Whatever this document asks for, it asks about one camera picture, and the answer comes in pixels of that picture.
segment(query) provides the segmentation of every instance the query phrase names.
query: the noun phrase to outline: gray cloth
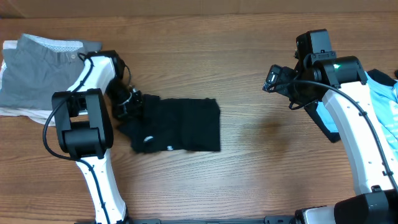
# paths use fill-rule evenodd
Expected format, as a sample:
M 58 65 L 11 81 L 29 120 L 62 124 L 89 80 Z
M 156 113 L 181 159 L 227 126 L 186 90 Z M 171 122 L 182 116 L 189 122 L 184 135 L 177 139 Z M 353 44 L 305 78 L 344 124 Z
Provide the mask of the gray cloth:
M 83 47 L 54 52 L 22 35 L 17 49 L 2 51 L 7 65 L 2 77 L 0 107 L 52 110 L 51 97 L 72 86 L 84 63 L 78 53 L 101 50 L 101 42 L 78 40 Z

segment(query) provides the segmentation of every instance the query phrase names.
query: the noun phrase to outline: wooden table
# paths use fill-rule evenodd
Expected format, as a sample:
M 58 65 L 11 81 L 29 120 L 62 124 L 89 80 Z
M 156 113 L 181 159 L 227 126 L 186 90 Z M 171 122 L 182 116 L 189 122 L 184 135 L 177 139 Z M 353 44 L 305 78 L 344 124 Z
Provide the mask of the wooden table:
M 295 65 L 296 36 L 322 28 L 338 56 L 392 76 L 398 68 L 398 14 L 383 12 L 1 20 L 0 40 L 25 32 L 102 41 L 144 93 L 216 98 L 220 153 L 135 154 L 115 131 L 119 191 L 133 218 L 260 218 L 354 196 L 342 143 L 328 142 L 304 110 L 290 111 L 287 98 L 261 90 L 272 64 Z M 0 223 L 94 219 L 81 172 L 48 154 L 42 128 L 0 118 Z M 53 128 L 48 139 L 58 148 Z

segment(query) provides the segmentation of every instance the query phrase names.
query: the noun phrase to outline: folded black cloth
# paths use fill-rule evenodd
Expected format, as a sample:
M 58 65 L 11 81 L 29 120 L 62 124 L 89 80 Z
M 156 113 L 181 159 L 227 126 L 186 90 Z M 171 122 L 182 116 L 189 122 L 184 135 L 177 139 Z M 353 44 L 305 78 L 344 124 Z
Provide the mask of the folded black cloth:
M 118 127 L 136 152 L 220 151 L 220 108 L 214 99 L 144 95 L 142 116 Z

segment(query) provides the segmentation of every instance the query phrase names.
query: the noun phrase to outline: black cloth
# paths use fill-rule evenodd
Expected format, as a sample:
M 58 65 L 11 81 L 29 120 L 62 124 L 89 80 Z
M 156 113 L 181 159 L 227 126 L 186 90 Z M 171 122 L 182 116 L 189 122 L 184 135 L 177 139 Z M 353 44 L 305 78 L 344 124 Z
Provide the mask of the black cloth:
M 142 116 L 118 127 L 136 152 L 220 151 L 220 108 L 214 99 L 144 95 Z

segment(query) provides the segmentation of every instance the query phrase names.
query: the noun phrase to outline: blue cloth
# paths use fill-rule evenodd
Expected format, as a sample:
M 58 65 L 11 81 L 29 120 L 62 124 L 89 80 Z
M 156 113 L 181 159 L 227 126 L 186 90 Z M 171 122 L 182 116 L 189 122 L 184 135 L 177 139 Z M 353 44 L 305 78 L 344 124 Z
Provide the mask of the blue cloth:
M 398 158 L 398 153 L 396 152 L 398 149 L 398 83 L 394 86 L 385 86 L 374 81 L 369 77 L 368 73 L 366 73 L 366 76 L 368 77 L 368 85 L 371 90 L 370 94 L 374 112 L 381 124 L 390 148 L 395 157 Z M 318 104 L 317 113 L 330 132 L 338 132 L 335 122 L 322 102 Z

